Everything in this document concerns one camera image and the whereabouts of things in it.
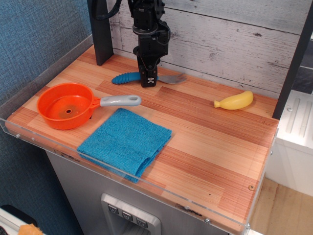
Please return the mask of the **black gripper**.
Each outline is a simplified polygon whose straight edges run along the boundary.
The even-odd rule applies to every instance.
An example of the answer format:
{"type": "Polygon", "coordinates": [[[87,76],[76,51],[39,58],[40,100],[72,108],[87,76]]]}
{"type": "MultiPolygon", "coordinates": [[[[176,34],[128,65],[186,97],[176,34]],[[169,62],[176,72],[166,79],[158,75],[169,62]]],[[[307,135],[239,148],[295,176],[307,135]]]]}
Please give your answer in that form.
{"type": "Polygon", "coordinates": [[[154,87],[157,83],[156,66],[161,57],[168,54],[169,32],[157,31],[153,35],[139,35],[138,46],[133,49],[137,57],[142,87],[154,87]]]}

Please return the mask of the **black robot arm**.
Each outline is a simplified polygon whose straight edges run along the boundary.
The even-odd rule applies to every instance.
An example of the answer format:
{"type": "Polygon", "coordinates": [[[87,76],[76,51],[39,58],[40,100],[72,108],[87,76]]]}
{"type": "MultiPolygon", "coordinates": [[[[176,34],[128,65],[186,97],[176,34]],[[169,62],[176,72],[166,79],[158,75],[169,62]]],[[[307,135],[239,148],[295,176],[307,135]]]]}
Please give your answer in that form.
{"type": "Polygon", "coordinates": [[[157,65],[168,54],[171,30],[161,20],[165,3],[161,0],[128,1],[133,32],[137,35],[138,46],[133,49],[137,58],[141,86],[154,87],[157,84],[157,65]]]}

